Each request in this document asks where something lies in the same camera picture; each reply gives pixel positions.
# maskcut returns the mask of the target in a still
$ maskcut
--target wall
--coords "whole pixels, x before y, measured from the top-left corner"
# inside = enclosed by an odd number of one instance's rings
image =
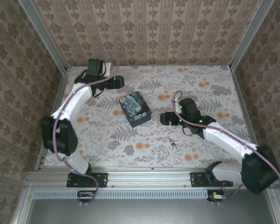
[[[280,0],[276,0],[236,69],[254,131],[280,167]]]
[[[260,0],[33,0],[64,64],[229,64]]]
[[[61,74],[16,0],[0,1],[0,224],[33,170]]]

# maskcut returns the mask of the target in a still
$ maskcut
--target floral tablecloth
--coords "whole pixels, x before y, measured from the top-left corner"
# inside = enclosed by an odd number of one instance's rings
[[[69,82],[63,100],[84,69],[73,67],[67,73]],[[73,123],[79,138],[78,150],[92,166],[204,168],[217,160],[236,162],[213,143],[197,135],[184,135],[181,126],[160,123],[161,113],[173,111],[173,93],[182,90],[184,97],[195,100],[202,115],[212,116],[229,131],[248,140],[228,66],[124,66],[118,75],[125,78],[125,86],[89,99]],[[131,128],[119,98],[135,91],[147,102],[152,117]],[[45,165],[63,164],[49,151]]]

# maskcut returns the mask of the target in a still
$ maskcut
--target table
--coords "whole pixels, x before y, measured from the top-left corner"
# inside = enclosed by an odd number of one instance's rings
[[[68,70],[63,100],[84,69]],[[182,90],[183,97],[195,100],[202,115],[213,117],[227,130],[249,140],[228,66],[121,66],[117,75],[125,78],[125,86],[90,98],[73,121],[78,150],[92,166],[204,168],[218,160],[236,163],[213,143],[197,135],[184,135],[181,126],[160,123],[161,113],[173,111],[172,95]],[[131,128],[119,98],[135,91],[147,102],[152,117]],[[176,147],[172,148],[170,140],[176,141]],[[49,151],[44,165],[63,164]]]

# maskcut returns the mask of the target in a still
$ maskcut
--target starry night tin box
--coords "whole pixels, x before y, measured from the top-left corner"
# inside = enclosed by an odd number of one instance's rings
[[[151,119],[151,110],[138,91],[120,98],[119,102],[132,127],[141,125]]]

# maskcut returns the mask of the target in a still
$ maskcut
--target gray floor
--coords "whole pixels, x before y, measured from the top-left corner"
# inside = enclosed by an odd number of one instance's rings
[[[205,199],[34,200],[28,224],[274,224],[266,195],[246,190],[221,205]]]

